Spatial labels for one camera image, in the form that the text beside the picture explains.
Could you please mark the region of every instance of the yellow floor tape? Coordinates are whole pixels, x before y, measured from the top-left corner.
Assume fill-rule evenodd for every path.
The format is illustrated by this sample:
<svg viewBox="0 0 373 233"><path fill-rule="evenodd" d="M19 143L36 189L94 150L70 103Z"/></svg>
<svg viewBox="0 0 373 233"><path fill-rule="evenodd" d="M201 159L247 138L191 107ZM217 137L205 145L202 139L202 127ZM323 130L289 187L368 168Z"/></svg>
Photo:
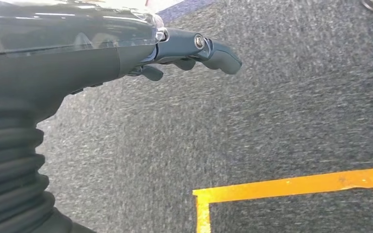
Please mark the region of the yellow floor tape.
<svg viewBox="0 0 373 233"><path fill-rule="evenodd" d="M211 233L210 203L334 192L351 188L373 188L373 169L194 190L193 195L197 196L197 233Z"/></svg>

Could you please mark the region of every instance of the metal screw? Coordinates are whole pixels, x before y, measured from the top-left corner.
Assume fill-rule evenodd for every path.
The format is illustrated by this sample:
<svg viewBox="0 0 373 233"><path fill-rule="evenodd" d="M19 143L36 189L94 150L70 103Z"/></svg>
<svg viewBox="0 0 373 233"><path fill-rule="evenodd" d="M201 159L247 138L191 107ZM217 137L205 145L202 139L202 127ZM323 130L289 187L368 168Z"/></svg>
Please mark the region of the metal screw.
<svg viewBox="0 0 373 233"><path fill-rule="evenodd" d="M197 34L194 39L195 46L200 50L204 48L205 42L200 34Z"/></svg>

